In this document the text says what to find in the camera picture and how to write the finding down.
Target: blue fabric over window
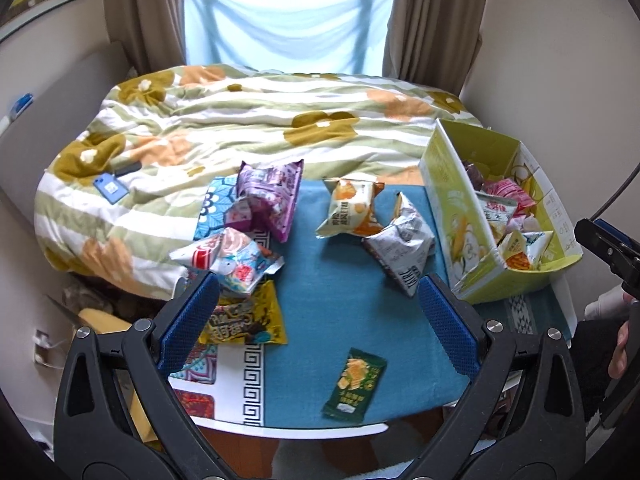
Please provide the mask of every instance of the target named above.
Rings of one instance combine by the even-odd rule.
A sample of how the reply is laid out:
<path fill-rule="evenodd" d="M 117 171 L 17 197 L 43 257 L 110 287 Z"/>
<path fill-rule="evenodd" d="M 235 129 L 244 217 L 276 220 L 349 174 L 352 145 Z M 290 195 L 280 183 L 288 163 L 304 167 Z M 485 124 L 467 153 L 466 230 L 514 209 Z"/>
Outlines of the blue fabric over window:
<path fill-rule="evenodd" d="M 184 0 L 187 63 L 382 74 L 393 0 Z"/>

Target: curtain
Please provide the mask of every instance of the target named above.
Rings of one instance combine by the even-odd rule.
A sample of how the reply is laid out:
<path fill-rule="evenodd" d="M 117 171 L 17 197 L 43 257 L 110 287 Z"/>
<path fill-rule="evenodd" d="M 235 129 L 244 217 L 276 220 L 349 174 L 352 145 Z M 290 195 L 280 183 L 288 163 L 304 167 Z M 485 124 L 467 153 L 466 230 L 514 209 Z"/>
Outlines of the curtain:
<path fill-rule="evenodd" d="M 188 64 L 382 74 L 393 0 L 184 0 Z"/>
<path fill-rule="evenodd" d="M 394 0 L 383 75 L 460 94 L 480 47 L 485 0 Z"/>
<path fill-rule="evenodd" d="M 104 0 L 111 41 L 121 41 L 139 73 L 184 64 L 183 0 Z"/>

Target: metal screw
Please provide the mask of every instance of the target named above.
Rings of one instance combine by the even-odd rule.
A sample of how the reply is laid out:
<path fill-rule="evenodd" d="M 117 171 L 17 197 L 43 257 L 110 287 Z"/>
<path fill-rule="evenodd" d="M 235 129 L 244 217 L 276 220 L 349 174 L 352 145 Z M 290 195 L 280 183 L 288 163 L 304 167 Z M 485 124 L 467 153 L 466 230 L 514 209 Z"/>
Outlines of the metal screw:
<path fill-rule="evenodd" d="M 151 326 L 151 320 L 146 317 L 143 317 L 142 319 L 137 320 L 133 324 L 133 328 L 135 328 L 138 332 L 144 332 L 145 330 L 148 330 L 150 326 Z"/>
<path fill-rule="evenodd" d="M 80 339 L 84 339 L 85 337 L 87 337 L 89 334 L 91 333 L 91 329 L 87 326 L 81 326 L 77 331 L 76 331 L 76 337 L 79 337 Z"/>
<path fill-rule="evenodd" d="M 486 322 L 486 327 L 489 332 L 493 332 L 494 334 L 502 332 L 504 326 L 500 321 L 496 321 L 495 319 L 490 319 Z"/>
<path fill-rule="evenodd" d="M 557 328 L 550 328 L 546 331 L 546 334 L 551 338 L 558 341 L 562 337 L 562 332 L 560 332 Z"/>

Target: bed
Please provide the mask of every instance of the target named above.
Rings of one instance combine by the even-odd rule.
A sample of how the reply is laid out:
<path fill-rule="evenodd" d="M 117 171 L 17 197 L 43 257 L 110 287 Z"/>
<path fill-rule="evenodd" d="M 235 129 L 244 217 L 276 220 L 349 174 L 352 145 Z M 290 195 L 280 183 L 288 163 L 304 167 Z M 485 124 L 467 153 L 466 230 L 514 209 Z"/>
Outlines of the bed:
<path fill-rule="evenodd" d="M 168 253 L 193 240 L 215 176 L 243 160 L 303 158 L 309 180 L 419 184 L 415 165 L 437 118 L 478 124 L 451 94 L 380 77 L 211 65 L 134 78 L 108 91 L 88 127 L 50 156 L 35 233 L 57 269 L 167 300 L 184 272 Z M 94 178 L 136 161 L 142 170 L 121 178 L 130 193 L 110 205 Z"/>

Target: green snack package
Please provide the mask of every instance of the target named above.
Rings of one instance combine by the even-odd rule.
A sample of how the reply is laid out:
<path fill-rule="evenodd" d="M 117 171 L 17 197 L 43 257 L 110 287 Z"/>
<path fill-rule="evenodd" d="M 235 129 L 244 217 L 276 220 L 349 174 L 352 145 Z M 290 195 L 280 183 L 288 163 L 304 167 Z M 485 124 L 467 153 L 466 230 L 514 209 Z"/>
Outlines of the green snack package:
<path fill-rule="evenodd" d="M 322 407 L 322 414 L 329 418 L 361 423 L 385 367 L 386 360 L 382 357 L 355 348 L 349 350 L 347 364 L 334 392 Z"/>

